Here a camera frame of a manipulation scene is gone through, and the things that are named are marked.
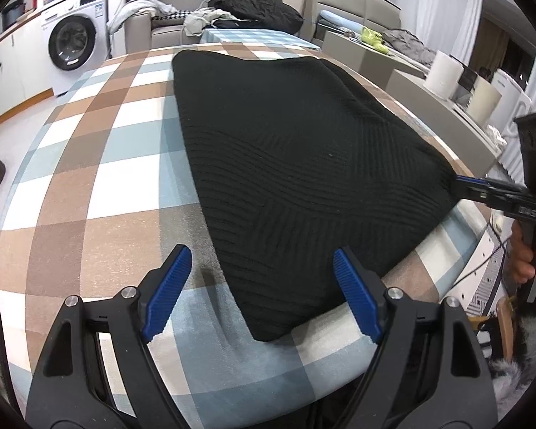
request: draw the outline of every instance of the human hand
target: human hand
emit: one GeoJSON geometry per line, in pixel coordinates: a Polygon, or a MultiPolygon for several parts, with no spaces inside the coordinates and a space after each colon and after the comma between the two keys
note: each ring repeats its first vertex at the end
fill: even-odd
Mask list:
{"type": "Polygon", "coordinates": [[[514,221],[512,224],[510,246],[512,247],[510,251],[510,275],[517,283],[526,283],[536,274],[536,270],[531,264],[534,252],[522,241],[522,228],[518,221],[514,221]]]}

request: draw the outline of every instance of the black knit fabric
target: black knit fabric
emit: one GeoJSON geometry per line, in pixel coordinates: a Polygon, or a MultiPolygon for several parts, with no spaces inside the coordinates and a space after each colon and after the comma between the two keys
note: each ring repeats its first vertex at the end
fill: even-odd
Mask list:
{"type": "Polygon", "coordinates": [[[204,218],[256,340],[344,302],[338,247],[383,276],[456,204],[446,159],[328,61],[187,50],[173,70],[204,218]]]}

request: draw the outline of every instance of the metal screw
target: metal screw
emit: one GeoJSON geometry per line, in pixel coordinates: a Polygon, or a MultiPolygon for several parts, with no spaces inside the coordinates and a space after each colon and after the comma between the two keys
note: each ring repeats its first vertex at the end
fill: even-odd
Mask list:
{"type": "Polygon", "coordinates": [[[392,287],[387,291],[390,299],[399,300],[403,298],[403,291],[398,287],[392,287]]]}
{"type": "Polygon", "coordinates": [[[135,287],[126,287],[121,291],[121,296],[124,299],[131,299],[137,295],[137,289],[135,287]]]}
{"type": "Polygon", "coordinates": [[[447,297],[445,298],[445,301],[451,308],[458,308],[461,306],[461,302],[456,297],[447,297]]]}
{"type": "Polygon", "coordinates": [[[66,301],[64,302],[66,306],[76,306],[78,304],[78,296],[77,295],[70,295],[66,298],[66,301]]]}

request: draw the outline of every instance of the washing machine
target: washing machine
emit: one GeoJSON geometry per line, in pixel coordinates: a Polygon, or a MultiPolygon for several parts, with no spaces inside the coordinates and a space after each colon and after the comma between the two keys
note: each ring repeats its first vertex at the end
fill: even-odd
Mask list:
{"type": "Polygon", "coordinates": [[[40,16],[51,61],[48,76],[58,96],[108,58],[107,0],[56,1],[40,16]]]}

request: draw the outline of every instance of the black jacket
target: black jacket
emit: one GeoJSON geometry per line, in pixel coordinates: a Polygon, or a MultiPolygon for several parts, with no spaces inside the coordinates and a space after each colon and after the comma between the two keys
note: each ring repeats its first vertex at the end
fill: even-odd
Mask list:
{"type": "Polygon", "coordinates": [[[303,23],[302,15],[282,0],[210,0],[212,8],[229,11],[238,19],[260,21],[263,28],[295,34],[303,23]]]}

